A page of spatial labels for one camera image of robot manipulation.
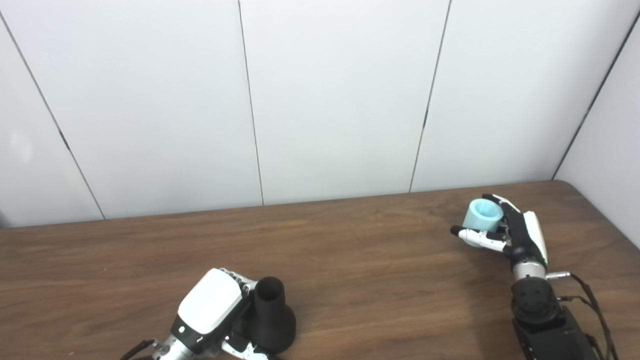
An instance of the black cylindrical object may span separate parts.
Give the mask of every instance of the black cylindrical object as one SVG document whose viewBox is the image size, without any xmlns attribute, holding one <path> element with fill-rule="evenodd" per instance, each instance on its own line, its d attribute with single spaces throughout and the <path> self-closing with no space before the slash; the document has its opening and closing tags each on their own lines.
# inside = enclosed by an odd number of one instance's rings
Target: black cylindrical object
<svg viewBox="0 0 640 360">
<path fill-rule="evenodd" d="M 246 323 L 249 337 L 269 354 L 287 350 L 296 338 L 296 315 L 285 304 L 284 284 L 265 277 L 255 285 L 253 296 L 254 309 Z"/>
</svg>

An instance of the metal connector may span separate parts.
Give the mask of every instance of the metal connector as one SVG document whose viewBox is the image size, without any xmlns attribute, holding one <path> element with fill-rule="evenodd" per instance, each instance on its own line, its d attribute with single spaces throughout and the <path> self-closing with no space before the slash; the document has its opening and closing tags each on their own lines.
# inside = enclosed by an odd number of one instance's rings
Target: metal connector
<svg viewBox="0 0 640 360">
<path fill-rule="evenodd" d="M 154 348 L 155 351 L 159 352 L 160 355 L 165 356 L 171 350 L 171 347 L 158 339 L 154 339 L 154 343 L 151 344 L 151 347 Z"/>
<path fill-rule="evenodd" d="M 550 272 L 547 273 L 547 276 L 545 276 L 547 278 L 547 280 L 556 280 L 556 279 L 560 279 L 563 277 L 569 277 L 571 276 L 571 273 L 568 271 L 560 271 L 560 272 Z"/>
</svg>

